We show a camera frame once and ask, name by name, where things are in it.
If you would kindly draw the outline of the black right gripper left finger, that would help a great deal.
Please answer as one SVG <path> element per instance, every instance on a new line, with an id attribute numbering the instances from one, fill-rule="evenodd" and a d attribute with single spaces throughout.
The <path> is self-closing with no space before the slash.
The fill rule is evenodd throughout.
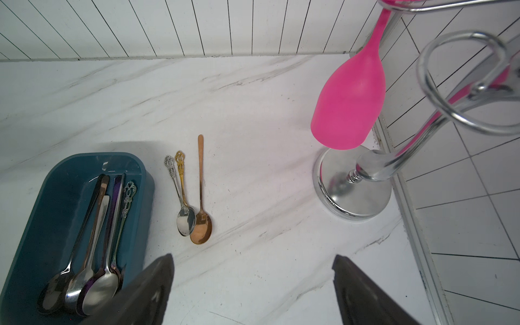
<path id="1" fill-rule="evenodd" d="M 175 273 L 173 256 L 153 261 L 82 324 L 162 324 Z"/>

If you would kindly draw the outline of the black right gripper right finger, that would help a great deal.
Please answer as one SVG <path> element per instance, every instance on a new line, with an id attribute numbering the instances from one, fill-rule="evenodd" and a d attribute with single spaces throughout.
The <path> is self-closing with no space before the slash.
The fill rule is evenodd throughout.
<path id="1" fill-rule="evenodd" d="M 334 259 L 334 289 L 344 324 L 417 324 L 350 258 Z"/>

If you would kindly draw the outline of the white handled silver spoon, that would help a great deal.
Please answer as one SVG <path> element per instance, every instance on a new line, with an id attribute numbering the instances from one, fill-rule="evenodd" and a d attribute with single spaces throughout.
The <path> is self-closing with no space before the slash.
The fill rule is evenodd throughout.
<path id="1" fill-rule="evenodd" d="M 66 295 L 64 298 L 64 306 L 66 310 L 76 312 L 77 302 L 83 287 L 87 284 L 89 279 L 94 275 L 93 259 L 96 252 L 98 238 L 102 230 L 108 202 L 110 199 L 104 199 L 110 178 L 108 175 L 100 176 L 100 191 L 96 199 L 96 218 L 93 222 L 93 229 L 89 239 L 87 254 L 83 265 L 77 275 L 69 282 Z"/>

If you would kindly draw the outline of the copper long spoon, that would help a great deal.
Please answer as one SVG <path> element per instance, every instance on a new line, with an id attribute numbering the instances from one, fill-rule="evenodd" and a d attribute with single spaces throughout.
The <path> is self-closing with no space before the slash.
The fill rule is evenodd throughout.
<path id="1" fill-rule="evenodd" d="M 203 190 L 204 190 L 204 179 L 203 179 L 203 157 L 204 157 L 204 137 L 202 134 L 198 136 L 198 149 L 199 149 L 199 202 L 200 210 L 196 214 L 196 222 L 194 230 L 190 235 L 191 241 L 195 245 L 204 244 L 210 239 L 213 231 L 213 223 L 210 215 L 204 210 L 203 207 Z"/>

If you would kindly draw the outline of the black spoon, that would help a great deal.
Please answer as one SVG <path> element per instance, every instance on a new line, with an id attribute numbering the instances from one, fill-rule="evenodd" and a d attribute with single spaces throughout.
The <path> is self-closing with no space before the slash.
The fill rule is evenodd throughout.
<path id="1" fill-rule="evenodd" d="M 81 225 L 77 238 L 74 242 L 73 250 L 70 254 L 68 265 L 59 274 L 51 278 L 39 294 L 36 309 L 42 315 L 53 314 L 54 312 L 58 311 L 64 304 L 66 291 L 68 289 L 70 281 L 74 277 L 74 271 L 72 267 L 73 260 L 77 254 L 81 237 L 83 235 L 83 232 L 89 220 L 89 216 L 92 213 L 92 210 L 100 193 L 102 181 L 105 176 L 106 175 L 102 173 L 97 178 L 97 182 L 93 190 L 93 194 L 89 202 L 87 212 L 83 219 L 83 223 Z"/>

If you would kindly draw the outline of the rainbow iridescent spoon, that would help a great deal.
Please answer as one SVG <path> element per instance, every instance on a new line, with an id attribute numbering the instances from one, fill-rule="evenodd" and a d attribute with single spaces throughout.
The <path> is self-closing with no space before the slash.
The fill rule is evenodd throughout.
<path id="1" fill-rule="evenodd" d="M 133 198 L 137 191 L 138 191 L 137 186 L 134 184 L 133 181 L 128 181 L 126 183 L 125 187 L 123 188 L 123 194 L 124 194 L 123 210 L 121 212 L 121 220 L 119 222 L 119 233 L 118 233 L 118 237 L 115 242 L 116 245 L 115 245 L 115 248 L 113 249 L 112 261 L 110 264 L 111 270 L 118 276 L 118 279 L 119 279 L 119 282 L 118 282 L 119 286 L 118 286 L 117 291 L 119 291 L 123 285 L 123 279 L 124 279 L 124 273 L 125 273 L 124 270 L 120 271 L 120 269 L 117 265 L 117 255 L 119 252 L 119 245 L 120 245 L 125 221 L 127 219 L 129 210 L 131 208 L 131 203 L 132 203 Z"/>

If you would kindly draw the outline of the teal plastic storage box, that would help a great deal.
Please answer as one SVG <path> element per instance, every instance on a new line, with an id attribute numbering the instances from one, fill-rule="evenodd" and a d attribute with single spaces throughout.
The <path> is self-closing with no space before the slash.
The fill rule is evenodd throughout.
<path id="1" fill-rule="evenodd" d="M 68 264 L 97 178 L 124 175 L 138 191 L 133 198 L 118 249 L 117 264 L 127 287 L 145 268 L 146 245 L 155 191 L 152 175 L 125 152 L 76 154 L 59 162 L 45 178 L 1 293 L 2 324 L 79 324 L 82 317 L 64 310 L 37 311 L 49 280 Z"/>

